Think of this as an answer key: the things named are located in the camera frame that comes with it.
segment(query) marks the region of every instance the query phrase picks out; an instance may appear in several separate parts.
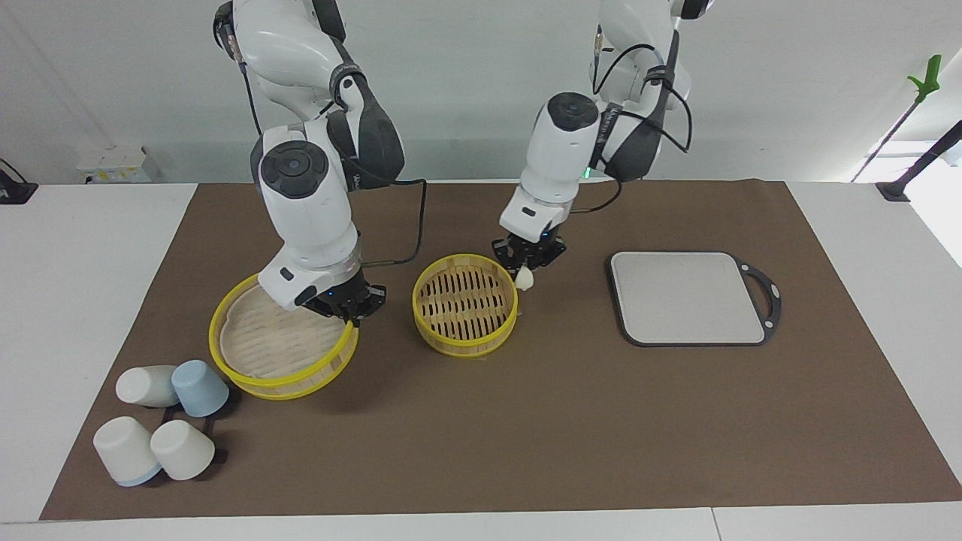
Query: black cable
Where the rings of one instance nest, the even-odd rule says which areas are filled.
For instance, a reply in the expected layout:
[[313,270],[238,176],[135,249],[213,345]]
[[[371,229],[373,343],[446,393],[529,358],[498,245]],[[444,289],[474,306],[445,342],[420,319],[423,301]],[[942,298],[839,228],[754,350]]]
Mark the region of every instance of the black cable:
[[598,66],[595,66],[595,74],[592,76],[592,92],[594,92],[595,94],[601,92],[601,89],[604,88],[604,84],[608,81],[608,76],[611,75],[611,72],[615,70],[615,68],[618,66],[618,63],[621,62],[621,60],[624,59],[624,57],[637,51],[638,49],[647,49],[652,53],[656,52],[655,48],[647,43],[637,43],[621,51],[621,54],[618,55],[615,61],[608,66],[608,71],[605,72],[604,77],[601,78],[600,85],[597,83]]
[[338,142],[335,141],[334,139],[329,138],[328,141],[331,143],[331,146],[333,146],[334,149],[338,151],[338,154],[341,156],[341,159],[350,162],[351,165],[352,165],[354,168],[356,168],[357,170],[359,170],[359,171],[362,172],[363,174],[365,174],[365,175],[367,175],[367,176],[372,176],[372,177],[376,178],[377,180],[380,180],[381,182],[384,182],[384,183],[386,183],[386,184],[390,184],[390,185],[392,185],[392,186],[411,186],[411,185],[413,185],[413,184],[420,184],[420,183],[422,183],[422,182],[427,182],[427,181],[426,181],[425,179],[423,179],[423,178],[416,178],[415,180],[396,180],[396,179],[391,180],[390,178],[384,178],[383,176],[381,176],[381,175],[379,175],[379,174],[377,174],[377,173],[372,173],[372,172],[370,172],[368,169],[365,169],[364,167],[362,167],[361,164],[359,164],[357,160],[355,160],[354,158],[351,158],[350,156],[348,156],[347,153],[344,152],[344,150],[338,146]]
[[0,158],[0,164],[7,166],[7,168],[9,168],[11,171],[16,173],[16,176],[20,177],[20,184],[27,184],[27,179],[23,177],[23,174],[20,171],[16,170],[16,167],[11,166],[10,162],[8,162],[7,160],[4,160],[3,158]]
[[370,269],[373,267],[389,267],[391,265],[404,265],[405,263],[414,261],[420,253],[421,244],[424,240],[424,207],[425,202],[427,201],[427,180],[419,178],[418,180],[405,182],[404,184],[421,185],[421,202],[420,209],[418,210],[418,242],[415,244],[415,251],[409,257],[404,259],[386,259],[383,261],[371,261],[368,263],[363,263],[362,267],[365,269]]
[[618,190],[607,201],[601,203],[596,207],[592,207],[590,209],[577,209],[577,210],[571,211],[571,213],[572,214],[591,214],[593,212],[597,212],[601,209],[607,208],[608,205],[614,203],[621,196],[621,189],[623,188],[622,182],[617,178],[615,179],[615,182],[618,183]]
[[327,102],[327,105],[325,105],[324,108],[320,110],[320,113],[317,114],[317,118],[321,118],[322,116],[324,116],[324,113],[327,113],[328,110],[330,110],[332,107],[334,107],[333,99]]
[[681,150],[681,151],[684,152],[685,154],[688,154],[688,151],[692,149],[692,134],[693,134],[693,130],[694,130],[694,127],[695,127],[695,121],[694,121],[694,119],[692,118],[692,108],[689,107],[688,101],[685,100],[685,98],[683,98],[683,97],[681,96],[681,94],[679,94],[678,91],[675,90],[675,89],[671,86],[671,84],[668,83],[668,81],[666,81],[666,80],[664,80],[664,79],[661,79],[661,81],[662,81],[662,84],[667,85],[668,91],[671,92],[671,94],[674,95],[674,97],[678,98],[678,101],[681,102],[682,107],[685,108],[685,115],[688,117],[688,138],[687,138],[687,140],[685,141],[685,144],[684,144],[684,145],[682,145],[680,142],[678,142],[677,139],[675,139],[674,137],[672,137],[671,134],[668,133],[667,131],[665,131],[664,128],[662,128],[661,126],[657,125],[655,122],[649,120],[646,116],[636,115],[635,113],[632,113],[632,112],[630,112],[630,111],[621,111],[620,114],[621,114],[621,115],[625,115],[625,116],[630,116],[630,117],[632,117],[632,118],[636,118],[636,119],[640,120],[641,122],[647,124],[648,126],[651,126],[652,128],[658,130],[658,132],[659,132],[662,136],[664,136],[665,139],[669,140],[669,141],[671,142],[671,144],[675,145],[675,147],[677,147],[678,150]]
[[257,108],[254,107],[254,94],[250,91],[250,79],[247,77],[247,66],[240,65],[240,73],[243,75],[243,85],[247,88],[247,103],[250,104],[250,115],[254,117],[254,127],[257,128],[257,135],[262,136],[261,122],[257,119]]

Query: brown table mat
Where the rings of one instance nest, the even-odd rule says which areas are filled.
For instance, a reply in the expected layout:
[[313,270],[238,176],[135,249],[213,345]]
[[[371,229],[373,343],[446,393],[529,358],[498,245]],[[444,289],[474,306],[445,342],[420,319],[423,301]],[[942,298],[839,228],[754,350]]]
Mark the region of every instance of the brown table mat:
[[[613,188],[586,187],[579,203]],[[251,186],[199,187],[41,518],[962,500],[781,183],[626,185],[615,205],[563,226],[570,249],[521,295],[502,349],[476,361],[429,349],[411,316],[415,279],[444,255],[489,254],[512,189],[431,186],[424,249],[367,273],[389,301],[337,380],[293,402],[246,397],[216,425],[230,457],[209,480],[120,488],[93,432],[120,415],[153,429],[162,414],[117,400],[117,377],[210,360],[218,302],[280,245]],[[405,256],[418,188],[351,197],[368,259]],[[780,328],[760,348],[633,347],[604,273],[620,250],[730,252],[778,284]]]

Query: black stand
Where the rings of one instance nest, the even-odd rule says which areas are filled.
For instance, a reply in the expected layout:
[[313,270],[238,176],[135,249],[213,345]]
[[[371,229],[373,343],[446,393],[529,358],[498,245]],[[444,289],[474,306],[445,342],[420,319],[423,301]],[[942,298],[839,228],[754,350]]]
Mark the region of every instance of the black stand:
[[37,187],[33,182],[16,182],[0,169],[0,205],[22,205],[30,200]]
[[908,186],[908,183],[912,182],[915,177],[919,176],[919,173],[925,170],[926,167],[932,165],[932,162],[948,152],[949,149],[955,146],[960,140],[962,140],[962,120],[959,120],[952,129],[942,136],[940,140],[935,142],[935,144],[922,155],[922,158],[919,158],[919,161],[913,164],[899,180],[895,182],[878,182],[875,184],[875,187],[878,188],[882,196],[888,201],[908,203],[909,198],[905,195],[905,187]]

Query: yellow bamboo steamer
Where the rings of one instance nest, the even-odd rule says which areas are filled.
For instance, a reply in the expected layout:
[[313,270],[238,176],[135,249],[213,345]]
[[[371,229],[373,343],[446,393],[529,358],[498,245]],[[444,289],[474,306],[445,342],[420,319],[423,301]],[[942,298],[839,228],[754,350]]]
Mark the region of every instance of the yellow bamboo steamer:
[[428,346],[459,358],[498,349],[518,320],[511,274],[487,257],[456,254],[432,263],[411,293],[415,324]]
[[220,302],[208,343],[214,362],[238,387],[268,400],[310,395],[344,370],[358,344],[353,323],[306,308],[288,312],[257,282],[241,282]]

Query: white cutting board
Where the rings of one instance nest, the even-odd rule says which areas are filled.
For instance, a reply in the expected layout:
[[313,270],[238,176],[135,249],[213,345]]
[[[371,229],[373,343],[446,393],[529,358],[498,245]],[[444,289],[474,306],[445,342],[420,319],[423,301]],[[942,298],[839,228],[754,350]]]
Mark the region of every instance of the white cutting board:
[[780,316],[780,293],[767,277],[773,313],[748,294],[748,264],[722,252],[620,252],[610,272],[621,326],[639,346],[757,346]]

